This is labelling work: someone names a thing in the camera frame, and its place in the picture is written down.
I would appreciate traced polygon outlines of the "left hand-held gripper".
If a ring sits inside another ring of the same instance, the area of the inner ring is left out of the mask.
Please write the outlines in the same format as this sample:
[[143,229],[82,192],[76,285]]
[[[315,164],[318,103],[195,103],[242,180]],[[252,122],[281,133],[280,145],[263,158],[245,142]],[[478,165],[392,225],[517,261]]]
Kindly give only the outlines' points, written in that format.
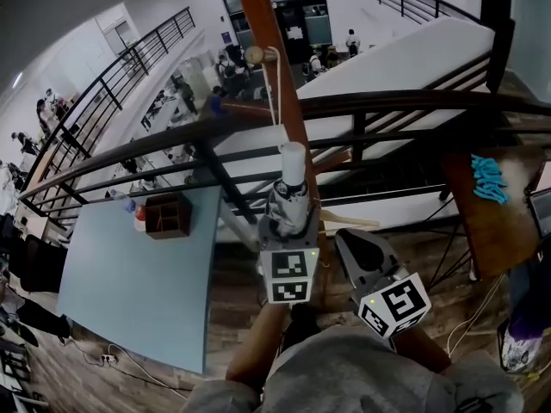
[[319,214],[320,208],[313,206],[306,217],[303,238],[285,243],[276,241],[276,221],[266,214],[260,218],[258,273],[263,278],[269,303],[283,305],[310,300],[319,260]]

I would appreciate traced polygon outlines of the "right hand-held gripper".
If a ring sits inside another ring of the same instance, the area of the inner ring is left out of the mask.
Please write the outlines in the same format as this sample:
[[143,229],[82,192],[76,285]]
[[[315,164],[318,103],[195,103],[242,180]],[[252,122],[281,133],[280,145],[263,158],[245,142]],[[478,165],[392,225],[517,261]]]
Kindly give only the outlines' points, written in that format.
[[335,247],[353,286],[357,316],[383,339],[418,324],[431,308],[419,274],[399,265],[391,244],[381,236],[340,229]]

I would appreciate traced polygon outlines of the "wooden coat stand pole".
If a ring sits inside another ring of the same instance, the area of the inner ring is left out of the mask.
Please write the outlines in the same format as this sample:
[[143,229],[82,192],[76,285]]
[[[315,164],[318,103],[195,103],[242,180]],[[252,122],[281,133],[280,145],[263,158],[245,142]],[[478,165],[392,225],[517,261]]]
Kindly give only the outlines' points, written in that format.
[[[282,35],[277,27],[276,14],[272,8],[270,0],[240,0],[243,6],[245,16],[249,22],[253,38],[254,47],[250,47],[246,52],[246,59],[251,63],[258,62],[263,68],[264,81],[269,92],[270,114],[274,121],[274,127],[282,132],[283,140],[287,142],[300,143],[305,148],[302,165],[303,183],[308,187],[309,206],[313,212],[319,207],[319,190],[314,172],[312,155],[306,128],[304,125],[302,109],[294,87],[291,67],[288,56],[283,45]],[[269,230],[267,217],[262,217],[257,226],[261,254],[268,248],[282,249],[284,244],[274,239],[274,235]],[[322,266],[329,268],[331,261],[329,257],[328,245],[324,222],[319,223],[319,228],[314,234],[320,237],[316,238],[313,244],[319,244],[321,251]]]

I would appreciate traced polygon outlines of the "person's left forearm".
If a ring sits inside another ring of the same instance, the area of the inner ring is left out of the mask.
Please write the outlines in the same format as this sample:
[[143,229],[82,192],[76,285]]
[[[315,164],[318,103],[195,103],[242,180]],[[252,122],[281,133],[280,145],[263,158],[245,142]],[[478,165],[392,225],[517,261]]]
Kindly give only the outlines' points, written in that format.
[[287,305],[267,303],[237,348],[226,370],[226,380],[239,382],[260,392],[268,378],[279,348]]

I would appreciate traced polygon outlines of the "person's right forearm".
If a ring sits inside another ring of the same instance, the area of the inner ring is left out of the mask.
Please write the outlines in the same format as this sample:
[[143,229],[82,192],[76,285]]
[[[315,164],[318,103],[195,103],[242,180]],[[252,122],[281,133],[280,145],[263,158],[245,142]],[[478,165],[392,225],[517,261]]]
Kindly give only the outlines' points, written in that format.
[[451,366],[446,352],[420,327],[412,327],[392,337],[396,352],[417,362],[433,373],[442,373]]

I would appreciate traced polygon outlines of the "pale wooden clothes hanger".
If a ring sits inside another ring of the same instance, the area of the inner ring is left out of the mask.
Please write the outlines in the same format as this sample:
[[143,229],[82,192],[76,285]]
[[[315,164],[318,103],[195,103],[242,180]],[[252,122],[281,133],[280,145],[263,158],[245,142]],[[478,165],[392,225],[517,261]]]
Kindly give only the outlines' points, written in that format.
[[326,223],[337,224],[337,227],[325,228],[324,230],[319,230],[320,234],[327,234],[327,235],[334,235],[337,233],[337,231],[341,229],[359,229],[364,231],[372,231],[372,230],[378,230],[381,226],[381,224],[378,221],[342,217],[342,216],[336,215],[335,213],[327,209],[321,209],[319,211],[319,220],[323,221],[324,224]]

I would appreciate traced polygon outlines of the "person's black trouser leg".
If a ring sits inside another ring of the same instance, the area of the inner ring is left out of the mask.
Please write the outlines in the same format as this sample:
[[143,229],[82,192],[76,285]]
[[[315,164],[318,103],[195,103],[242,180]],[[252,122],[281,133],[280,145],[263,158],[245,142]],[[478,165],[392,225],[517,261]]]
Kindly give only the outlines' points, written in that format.
[[282,352],[321,331],[317,325],[315,311],[308,305],[302,303],[294,305],[290,317],[291,322],[283,334]]

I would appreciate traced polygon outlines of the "person's grey sweatshirt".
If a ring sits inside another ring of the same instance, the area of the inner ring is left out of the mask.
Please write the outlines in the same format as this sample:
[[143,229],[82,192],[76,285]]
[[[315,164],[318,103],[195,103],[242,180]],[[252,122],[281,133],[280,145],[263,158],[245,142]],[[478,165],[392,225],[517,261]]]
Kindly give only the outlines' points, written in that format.
[[333,326],[283,352],[262,394],[195,387],[182,413],[522,413],[516,383],[485,352],[435,373],[363,327]]

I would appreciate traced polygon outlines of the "brown wooden organizer box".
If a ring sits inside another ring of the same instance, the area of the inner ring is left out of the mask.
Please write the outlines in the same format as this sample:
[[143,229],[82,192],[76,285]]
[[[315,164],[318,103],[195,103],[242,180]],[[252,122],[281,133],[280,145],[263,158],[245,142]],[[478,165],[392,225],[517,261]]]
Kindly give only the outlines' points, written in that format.
[[145,200],[145,233],[156,240],[188,237],[193,205],[180,192],[149,196]]

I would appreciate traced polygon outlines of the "brown wooden table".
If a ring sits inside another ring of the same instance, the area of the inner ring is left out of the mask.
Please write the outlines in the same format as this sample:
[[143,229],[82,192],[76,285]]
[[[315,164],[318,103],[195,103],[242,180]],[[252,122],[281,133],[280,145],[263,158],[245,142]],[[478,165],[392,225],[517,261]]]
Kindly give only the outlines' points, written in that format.
[[469,152],[447,154],[441,166],[467,235],[473,264],[479,277],[486,279],[531,258],[540,244],[525,190],[535,180],[546,155],[541,147],[533,145],[485,149],[475,154],[498,162],[509,196],[503,205],[474,194]]

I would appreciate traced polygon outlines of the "pile of blue clips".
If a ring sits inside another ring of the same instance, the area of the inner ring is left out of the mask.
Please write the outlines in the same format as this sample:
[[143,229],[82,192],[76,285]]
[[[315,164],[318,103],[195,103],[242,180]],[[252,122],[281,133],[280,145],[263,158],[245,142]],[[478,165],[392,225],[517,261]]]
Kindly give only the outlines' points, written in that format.
[[492,157],[471,155],[471,168],[473,171],[473,194],[482,200],[490,200],[504,205],[510,200],[505,192],[508,184],[503,178],[498,161]]

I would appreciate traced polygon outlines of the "black metal railing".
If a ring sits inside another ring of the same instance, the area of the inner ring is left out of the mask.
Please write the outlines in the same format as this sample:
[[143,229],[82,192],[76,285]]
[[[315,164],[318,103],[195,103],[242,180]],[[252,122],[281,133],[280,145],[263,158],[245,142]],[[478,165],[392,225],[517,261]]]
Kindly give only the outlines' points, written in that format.
[[[533,102],[523,98],[504,95],[492,95],[481,92],[466,92],[456,90],[395,90],[378,91],[338,96],[322,96],[306,99],[300,103],[303,110],[303,120],[323,120],[330,117],[351,115],[354,120],[354,131],[338,135],[334,138],[308,140],[308,151],[343,150],[345,148],[364,147],[383,142],[400,140],[427,139],[440,135],[436,128],[427,130],[407,131],[400,129],[395,132],[367,132],[365,129],[373,114],[377,120],[392,116],[395,119],[411,117],[417,122],[431,113],[439,110],[473,110],[485,109],[496,112],[512,112],[523,114],[539,114],[551,118],[551,104]],[[82,163],[61,171],[56,176],[40,181],[35,187],[26,188],[19,196],[19,201],[41,217],[48,217],[55,225],[64,220],[72,220],[71,209],[88,204],[87,193],[103,192],[110,187],[137,181],[148,176],[167,176],[181,174],[186,170],[205,169],[210,177],[206,181],[178,183],[164,188],[166,193],[187,189],[220,186],[227,199],[236,206],[238,214],[252,218],[254,212],[250,206],[252,200],[262,199],[262,193],[242,194],[238,185],[251,182],[267,182],[277,178],[275,170],[263,170],[258,174],[246,176],[230,176],[225,164],[242,162],[253,158],[269,157],[278,154],[277,145],[265,146],[256,150],[240,150],[219,156],[212,145],[213,139],[230,136],[248,130],[265,128],[268,117],[265,108],[254,103],[227,102],[223,106],[229,115],[222,120],[206,118],[197,123],[180,126],[169,131],[156,133],[150,137],[135,140],[110,151],[105,151],[91,157]],[[122,178],[102,181],[89,186],[75,189],[73,181],[90,174],[100,172],[118,163],[123,163],[136,157],[149,156],[157,151],[163,151],[171,146],[191,145],[197,158],[191,162],[164,166],[159,169],[128,175]]]

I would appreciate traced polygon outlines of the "light blue table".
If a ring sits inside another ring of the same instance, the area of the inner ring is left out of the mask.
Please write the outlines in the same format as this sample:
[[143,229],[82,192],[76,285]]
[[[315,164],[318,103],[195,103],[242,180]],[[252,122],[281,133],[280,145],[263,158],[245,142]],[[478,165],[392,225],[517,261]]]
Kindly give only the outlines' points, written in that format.
[[83,206],[71,237],[57,312],[126,350],[203,373],[221,189],[185,192],[188,237],[155,240],[121,201]]

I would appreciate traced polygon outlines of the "grey laptop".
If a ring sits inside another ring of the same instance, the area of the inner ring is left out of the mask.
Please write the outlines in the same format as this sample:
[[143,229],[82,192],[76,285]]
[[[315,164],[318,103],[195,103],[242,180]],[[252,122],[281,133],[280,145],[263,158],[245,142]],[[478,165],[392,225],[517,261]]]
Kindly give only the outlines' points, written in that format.
[[551,236],[551,159],[542,162],[526,195],[540,236]]

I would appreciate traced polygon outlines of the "black balcony railing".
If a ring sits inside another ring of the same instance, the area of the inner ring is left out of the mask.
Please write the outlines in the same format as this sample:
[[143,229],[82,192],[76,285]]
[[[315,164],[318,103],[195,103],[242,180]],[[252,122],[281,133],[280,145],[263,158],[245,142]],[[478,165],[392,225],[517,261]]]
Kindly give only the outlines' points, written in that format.
[[42,180],[51,170],[57,172],[80,158],[90,157],[129,96],[194,29],[194,18],[186,7],[124,49],[62,114],[27,169],[26,184],[30,184],[35,173]]

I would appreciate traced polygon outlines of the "black office chair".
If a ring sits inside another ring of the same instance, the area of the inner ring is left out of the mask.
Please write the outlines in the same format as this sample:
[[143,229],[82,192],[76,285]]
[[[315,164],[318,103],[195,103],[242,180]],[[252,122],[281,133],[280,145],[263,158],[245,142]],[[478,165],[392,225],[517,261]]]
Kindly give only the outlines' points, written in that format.
[[23,290],[58,293],[68,250],[33,235],[16,239],[9,249],[9,271]]

